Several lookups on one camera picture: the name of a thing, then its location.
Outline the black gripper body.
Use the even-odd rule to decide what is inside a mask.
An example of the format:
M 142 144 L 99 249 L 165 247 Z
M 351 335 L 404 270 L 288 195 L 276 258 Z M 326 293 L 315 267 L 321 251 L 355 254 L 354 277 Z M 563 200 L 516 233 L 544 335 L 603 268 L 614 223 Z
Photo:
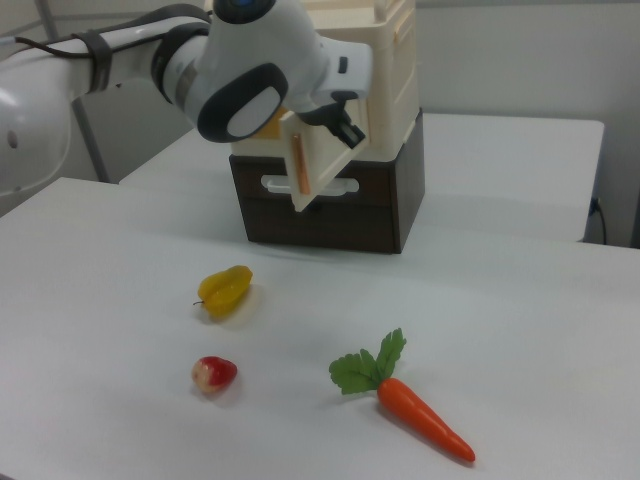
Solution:
M 299 113 L 298 117 L 311 126 L 350 124 L 351 119 L 345 110 L 345 104 L 345 101 L 332 102 L 315 110 Z

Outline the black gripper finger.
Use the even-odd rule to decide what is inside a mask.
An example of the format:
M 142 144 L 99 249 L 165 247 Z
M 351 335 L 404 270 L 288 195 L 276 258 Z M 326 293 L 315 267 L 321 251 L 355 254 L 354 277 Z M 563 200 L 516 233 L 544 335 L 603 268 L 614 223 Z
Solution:
M 355 149 L 365 139 L 365 134 L 352 123 L 347 113 L 341 113 L 331 120 L 328 130 L 350 149 Z

